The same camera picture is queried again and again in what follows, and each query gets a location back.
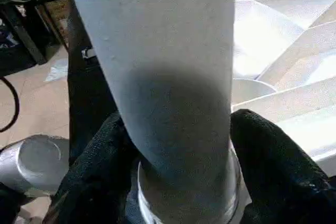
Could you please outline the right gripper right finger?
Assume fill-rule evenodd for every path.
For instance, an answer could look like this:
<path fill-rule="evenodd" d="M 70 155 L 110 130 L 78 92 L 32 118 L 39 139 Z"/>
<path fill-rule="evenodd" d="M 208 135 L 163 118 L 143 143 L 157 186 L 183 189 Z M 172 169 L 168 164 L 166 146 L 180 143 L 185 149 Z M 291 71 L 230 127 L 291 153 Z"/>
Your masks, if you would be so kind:
<path fill-rule="evenodd" d="M 280 127 L 240 109 L 230 138 L 248 189 L 242 223 L 335 223 L 335 187 Z"/>

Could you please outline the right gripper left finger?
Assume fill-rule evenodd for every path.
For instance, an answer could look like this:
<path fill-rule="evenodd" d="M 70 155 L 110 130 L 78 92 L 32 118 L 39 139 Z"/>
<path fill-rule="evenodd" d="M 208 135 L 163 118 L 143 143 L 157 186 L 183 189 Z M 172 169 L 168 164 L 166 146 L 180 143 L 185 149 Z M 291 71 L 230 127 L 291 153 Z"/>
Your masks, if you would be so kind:
<path fill-rule="evenodd" d="M 120 114 L 111 114 L 69 167 L 45 223 L 123 223 L 138 156 Z"/>

